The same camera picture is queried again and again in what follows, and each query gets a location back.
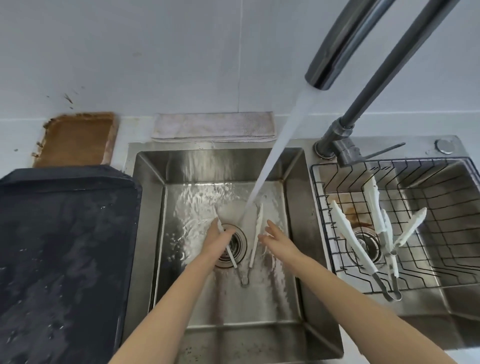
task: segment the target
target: countertop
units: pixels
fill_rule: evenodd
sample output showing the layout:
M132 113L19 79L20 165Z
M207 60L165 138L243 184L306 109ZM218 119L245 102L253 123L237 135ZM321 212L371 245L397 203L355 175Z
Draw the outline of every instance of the countertop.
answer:
M335 115L312 115L297 130L295 138L320 137L327 129ZM286 116L276 116L277 128L280 130ZM413 113L413 114L369 114L362 117L355 128L355 136L385 135L457 135L477 166L480 166L479 113ZM0 121L0 176L17 168L32 165L32 152L36 151L36 142L43 135L43 119ZM127 157L128 143L150 141L153 129L151 117L127 117L120 121L120 128L115 143L111 165L119 170ZM350 337L342 330L345 356L330 360L331 364L368 363ZM448 351L448 354L460 364L480 362L480 348Z

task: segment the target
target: sink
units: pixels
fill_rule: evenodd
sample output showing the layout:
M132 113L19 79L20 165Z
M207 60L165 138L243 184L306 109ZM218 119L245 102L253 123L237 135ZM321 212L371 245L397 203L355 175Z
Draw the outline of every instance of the sink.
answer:
M241 209L271 144L150 144L131 154L143 188L125 340L200 251L223 207ZM330 268L303 147L284 150L262 187L265 218L298 248ZM256 210L238 226L238 264L247 274ZM235 219L224 220L235 224ZM177 363L293 363L340 358L338 323L301 282L259 245L250 284L221 263L208 277L180 345Z
M480 192L478 173L469 158L376 160L340 168L312 167L323 209L325 236L336 274L363 293L393 309L443 349L480 345ZM376 246L362 187L375 176L380 204L402 233L412 213L428 208L424 223L398 250L403 299L388 303L359 265L332 223L336 200L356 234L370 239L367 252L387 287L385 259Z

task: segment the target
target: faucet handle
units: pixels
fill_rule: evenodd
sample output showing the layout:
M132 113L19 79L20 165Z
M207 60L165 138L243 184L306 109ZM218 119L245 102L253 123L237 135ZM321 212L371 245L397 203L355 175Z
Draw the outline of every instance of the faucet handle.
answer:
M370 158L389 152L390 150L400 148L404 145L405 143L395 144L394 146L390 146L364 157L362 156L360 149L353 144L353 141L350 138L332 141L337 162L341 167L353 166L354 164L364 162Z

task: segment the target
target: drain strainer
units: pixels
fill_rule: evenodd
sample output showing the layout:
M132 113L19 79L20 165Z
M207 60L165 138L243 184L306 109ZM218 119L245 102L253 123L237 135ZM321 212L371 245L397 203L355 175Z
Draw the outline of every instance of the drain strainer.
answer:
M353 232L370 259L374 263L378 263L382 259L383 254L380 251L380 243L375 231L365 227L358 227L354 228ZM348 251L348 256L353 262L360 262L354 251Z
M235 229L235 233L232 235L230 242L228 243L230 246L230 250L232 251L233 258L235 262L238 264L242 261L247 253L247 238L240 228L235 225L231 224L222 224L223 228L226 229ZM216 264L219 268L232 268L233 264L228 256L227 251L225 250L220 258L217 260Z

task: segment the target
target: forearm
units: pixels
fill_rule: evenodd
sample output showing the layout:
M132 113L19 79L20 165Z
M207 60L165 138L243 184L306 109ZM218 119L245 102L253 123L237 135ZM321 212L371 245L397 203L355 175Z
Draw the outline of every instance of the forearm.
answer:
M415 328L304 255L291 269L326 306L371 364L455 363Z
M200 254L188 264L110 363L173 363L195 302L215 260L209 254Z

